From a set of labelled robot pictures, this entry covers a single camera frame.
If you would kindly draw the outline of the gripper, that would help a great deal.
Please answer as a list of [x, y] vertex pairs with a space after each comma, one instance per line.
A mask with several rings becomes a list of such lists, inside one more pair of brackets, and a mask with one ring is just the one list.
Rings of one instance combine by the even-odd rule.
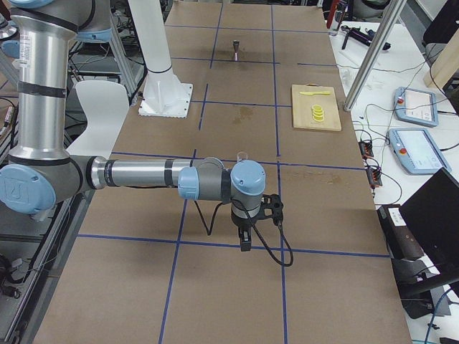
[[248, 252], [252, 248], [251, 229], [254, 224], [253, 219], [241, 218], [236, 214], [232, 215], [232, 221], [238, 228], [238, 237], [240, 240], [240, 250]]

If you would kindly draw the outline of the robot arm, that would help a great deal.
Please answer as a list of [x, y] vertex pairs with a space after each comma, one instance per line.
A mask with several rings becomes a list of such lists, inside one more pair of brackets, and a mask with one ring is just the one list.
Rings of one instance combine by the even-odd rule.
[[131, 0], [128, 3], [148, 70], [143, 109], [159, 114], [178, 100], [160, 1]]
[[113, 160], [110, 155], [129, 107], [122, 85], [77, 83], [87, 126], [65, 146], [69, 44], [111, 40], [108, 1], [13, 1], [11, 17], [20, 32], [19, 138], [1, 170], [1, 201], [6, 206], [38, 214], [90, 189], [176, 188], [184, 199], [229, 204], [240, 247], [250, 250], [255, 224], [267, 206], [263, 167], [242, 160], [227, 169], [216, 158], [201, 163]]

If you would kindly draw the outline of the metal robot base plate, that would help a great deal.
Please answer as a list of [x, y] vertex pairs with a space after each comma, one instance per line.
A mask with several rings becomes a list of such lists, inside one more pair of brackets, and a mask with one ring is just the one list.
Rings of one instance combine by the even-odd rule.
[[165, 118], [185, 118], [189, 112], [193, 84], [179, 83], [173, 91], [178, 95], [166, 93], [167, 87], [146, 83], [138, 114], [140, 116], [157, 116]]

